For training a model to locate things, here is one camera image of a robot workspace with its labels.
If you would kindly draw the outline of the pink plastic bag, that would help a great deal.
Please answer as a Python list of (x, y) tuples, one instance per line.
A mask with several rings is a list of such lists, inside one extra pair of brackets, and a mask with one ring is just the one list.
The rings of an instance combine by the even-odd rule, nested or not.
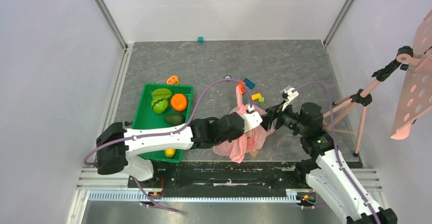
[[(236, 103), (237, 107), (232, 109), (230, 114), (239, 116), (247, 115), (250, 104), (243, 103), (242, 91), (238, 86), (236, 87)], [(259, 115), (266, 115), (263, 109), (255, 105), (253, 112), (257, 112)], [(268, 131), (261, 125), (249, 131), (243, 130), (244, 128), (242, 127), (244, 126), (241, 126), (238, 132), (235, 131), (235, 134), (230, 135), (232, 136), (231, 138), (213, 146), (212, 150), (219, 156), (226, 156), (233, 162), (241, 163), (247, 153), (258, 153), (263, 147), (266, 138), (275, 132), (275, 127), (273, 125), (271, 125)]]

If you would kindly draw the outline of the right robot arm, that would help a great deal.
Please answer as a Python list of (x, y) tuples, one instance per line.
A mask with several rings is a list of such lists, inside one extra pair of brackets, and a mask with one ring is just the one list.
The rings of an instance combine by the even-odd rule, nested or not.
[(331, 208), (341, 223), (397, 223), (391, 209), (383, 208), (361, 185), (323, 127), (321, 107), (312, 102), (295, 113), (292, 106), (275, 105), (265, 110), (262, 127), (285, 126), (301, 136), (303, 150), (310, 159), (296, 164), (294, 181), (311, 187)]

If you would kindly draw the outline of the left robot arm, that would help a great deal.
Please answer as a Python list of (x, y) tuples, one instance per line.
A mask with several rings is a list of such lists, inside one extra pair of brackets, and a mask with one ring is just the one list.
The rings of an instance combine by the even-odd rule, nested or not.
[(97, 139), (97, 172), (124, 173), (154, 187), (160, 181), (160, 173), (141, 154), (165, 149), (209, 149), (240, 138), (261, 122), (261, 115), (254, 111), (231, 113), (220, 119), (194, 119), (189, 124), (159, 129), (125, 129), (121, 123), (114, 123)]

